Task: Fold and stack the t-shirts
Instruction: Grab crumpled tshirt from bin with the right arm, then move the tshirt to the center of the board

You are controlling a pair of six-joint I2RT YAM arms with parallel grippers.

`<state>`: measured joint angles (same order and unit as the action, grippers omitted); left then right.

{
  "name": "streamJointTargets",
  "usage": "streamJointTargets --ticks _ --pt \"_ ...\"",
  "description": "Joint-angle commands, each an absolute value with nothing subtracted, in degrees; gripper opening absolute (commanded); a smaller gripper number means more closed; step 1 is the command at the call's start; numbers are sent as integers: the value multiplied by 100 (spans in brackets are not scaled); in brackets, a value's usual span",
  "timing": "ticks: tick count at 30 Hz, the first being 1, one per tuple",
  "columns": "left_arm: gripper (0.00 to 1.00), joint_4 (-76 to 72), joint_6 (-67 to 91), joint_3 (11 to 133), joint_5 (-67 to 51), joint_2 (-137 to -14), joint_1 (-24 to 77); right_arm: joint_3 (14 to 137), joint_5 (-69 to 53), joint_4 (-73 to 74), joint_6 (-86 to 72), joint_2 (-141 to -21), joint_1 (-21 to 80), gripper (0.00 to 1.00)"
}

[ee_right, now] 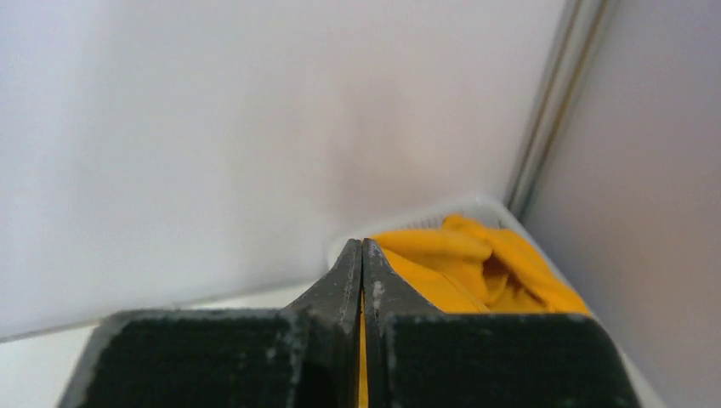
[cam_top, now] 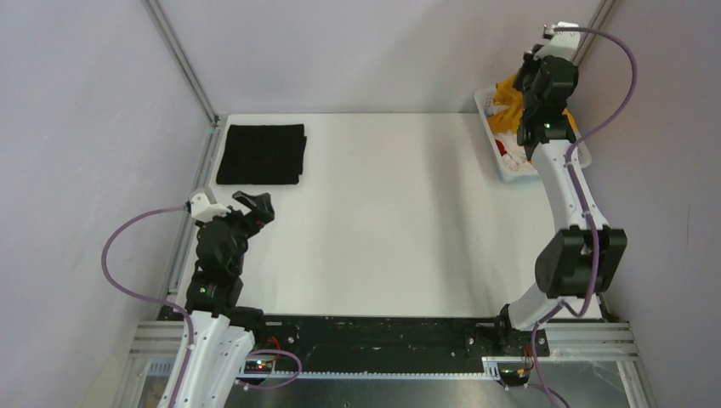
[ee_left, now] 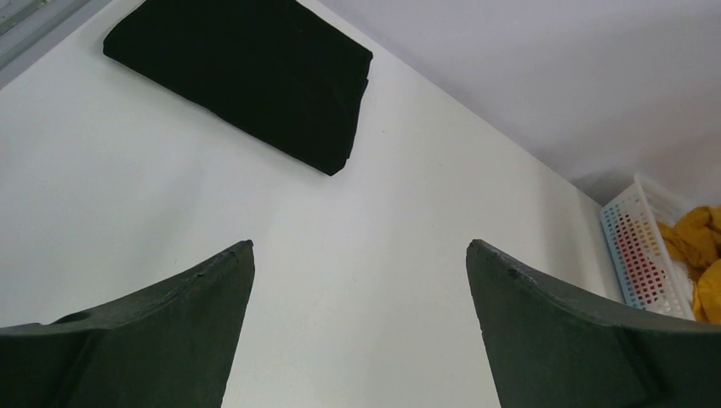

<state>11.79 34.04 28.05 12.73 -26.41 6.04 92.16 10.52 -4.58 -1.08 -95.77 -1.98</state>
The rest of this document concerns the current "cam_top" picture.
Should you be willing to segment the yellow t shirt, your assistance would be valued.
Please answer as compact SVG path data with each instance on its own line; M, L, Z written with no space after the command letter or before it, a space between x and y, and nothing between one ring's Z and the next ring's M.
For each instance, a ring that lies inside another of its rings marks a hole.
M487 118L491 132L516 133L523 113L522 93L514 87L516 74L495 86L492 103L499 108L497 113Z

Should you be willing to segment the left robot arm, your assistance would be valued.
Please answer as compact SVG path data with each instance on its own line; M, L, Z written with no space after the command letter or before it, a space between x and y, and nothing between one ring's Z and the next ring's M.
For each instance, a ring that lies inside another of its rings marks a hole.
M196 261L185 294L185 328L161 407L221 407L248 354L268 342L260 309L241 307L241 273L249 241L275 218L268 193L237 191L235 209L198 190L188 211L198 228Z

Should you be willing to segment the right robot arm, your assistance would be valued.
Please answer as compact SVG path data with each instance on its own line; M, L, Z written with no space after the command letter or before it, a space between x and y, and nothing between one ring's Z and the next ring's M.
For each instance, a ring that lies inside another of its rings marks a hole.
M494 331L497 349L517 354L559 311L575 318L605 291L627 245L623 230L609 226L585 181L575 135L565 114L578 69L559 56L526 53L513 82L521 94L518 144L542 181L556 232L536 257L535 282L505 305Z

